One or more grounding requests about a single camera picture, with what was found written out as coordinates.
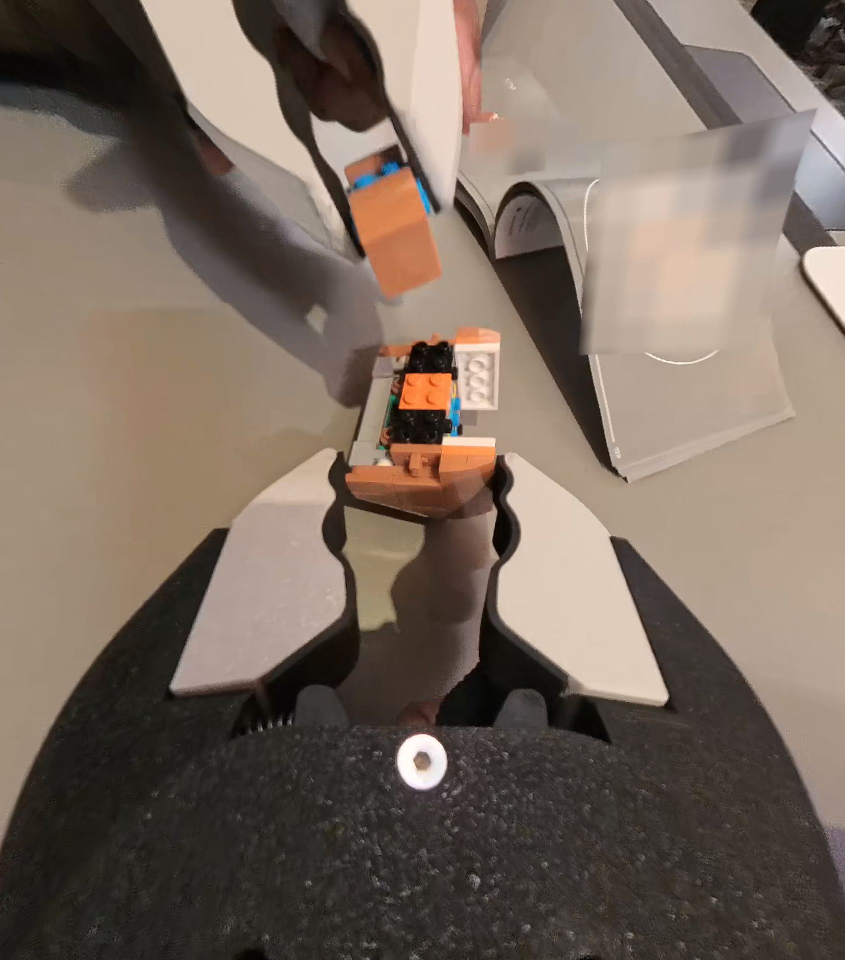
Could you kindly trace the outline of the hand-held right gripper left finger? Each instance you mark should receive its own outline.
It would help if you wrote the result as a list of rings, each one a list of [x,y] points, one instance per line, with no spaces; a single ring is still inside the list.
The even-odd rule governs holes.
[[[339,482],[324,448],[266,486],[231,523],[169,691],[176,698],[262,690],[292,700],[338,688],[360,632]]]

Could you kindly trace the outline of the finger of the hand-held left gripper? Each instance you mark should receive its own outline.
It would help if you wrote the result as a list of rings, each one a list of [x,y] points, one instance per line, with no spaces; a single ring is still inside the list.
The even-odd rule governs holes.
[[[462,138],[461,68],[452,1],[354,1],[347,14],[385,94],[386,118],[345,137],[355,162],[398,146],[434,214],[451,208]]]
[[[361,252],[344,192],[320,154],[302,94],[275,34],[325,26],[333,2],[144,1],[142,8],[189,116],[236,168],[239,190],[268,216],[348,261]]]

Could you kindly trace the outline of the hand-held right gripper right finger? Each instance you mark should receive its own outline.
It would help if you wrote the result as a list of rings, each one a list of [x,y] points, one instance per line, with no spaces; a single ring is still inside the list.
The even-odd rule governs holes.
[[[519,454],[499,459],[489,624],[563,692],[663,707],[669,690],[607,528]]]

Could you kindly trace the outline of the brown white blue brick assembly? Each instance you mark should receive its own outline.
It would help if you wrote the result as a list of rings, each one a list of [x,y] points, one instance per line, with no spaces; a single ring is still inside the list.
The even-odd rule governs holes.
[[[344,175],[353,228],[383,298],[395,301],[439,280],[433,204],[400,149],[372,153],[346,166]]]

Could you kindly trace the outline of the white instruction booklet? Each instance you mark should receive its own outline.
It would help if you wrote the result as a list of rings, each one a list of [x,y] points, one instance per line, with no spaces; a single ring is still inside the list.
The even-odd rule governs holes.
[[[458,186],[537,351],[627,481],[793,417],[769,316],[813,113],[608,145],[488,119]]]

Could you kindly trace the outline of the brown brick model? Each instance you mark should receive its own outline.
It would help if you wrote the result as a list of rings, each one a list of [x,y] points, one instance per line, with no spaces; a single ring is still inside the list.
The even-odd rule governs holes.
[[[382,345],[348,453],[345,484],[365,509],[418,522],[463,520],[492,506],[498,450],[477,435],[501,395],[501,333]]]

